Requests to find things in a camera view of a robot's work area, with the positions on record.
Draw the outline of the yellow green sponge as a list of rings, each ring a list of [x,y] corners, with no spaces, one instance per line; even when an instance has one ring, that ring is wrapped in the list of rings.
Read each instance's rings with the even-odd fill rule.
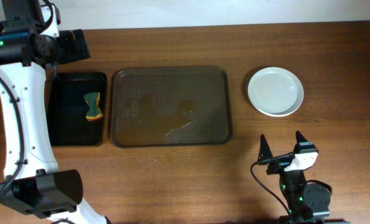
[[[96,121],[103,118],[102,110],[100,109],[100,92],[91,92],[83,95],[83,98],[88,105],[86,114],[87,121]]]

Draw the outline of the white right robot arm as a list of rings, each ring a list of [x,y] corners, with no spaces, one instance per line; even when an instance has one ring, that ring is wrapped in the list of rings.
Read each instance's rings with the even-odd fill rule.
[[[279,187],[285,202],[287,215],[280,217],[281,223],[324,223],[330,215],[332,196],[330,185],[319,180],[307,180],[304,171],[313,167],[318,149],[301,132],[295,133],[296,144],[292,152],[273,156],[264,135],[260,136],[258,166],[267,166],[267,175],[279,175]]]

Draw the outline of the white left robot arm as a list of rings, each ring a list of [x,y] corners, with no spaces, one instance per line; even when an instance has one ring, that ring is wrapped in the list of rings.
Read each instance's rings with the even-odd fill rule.
[[[44,90],[47,67],[85,60],[83,31],[59,30],[49,1],[3,1],[0,99],[6,137],[0,204],[53,223],[108,224],[83,197],[77,170],[59,170],[51,148]]]

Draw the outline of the grey-white plate with sauce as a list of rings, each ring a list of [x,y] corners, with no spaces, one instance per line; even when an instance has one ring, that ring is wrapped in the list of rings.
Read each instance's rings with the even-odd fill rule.
[[[305,93],[295,74],[284,68],[267,67],[252,75],[247,96],[257,111],[271,117],[284,117],[301,106]]]

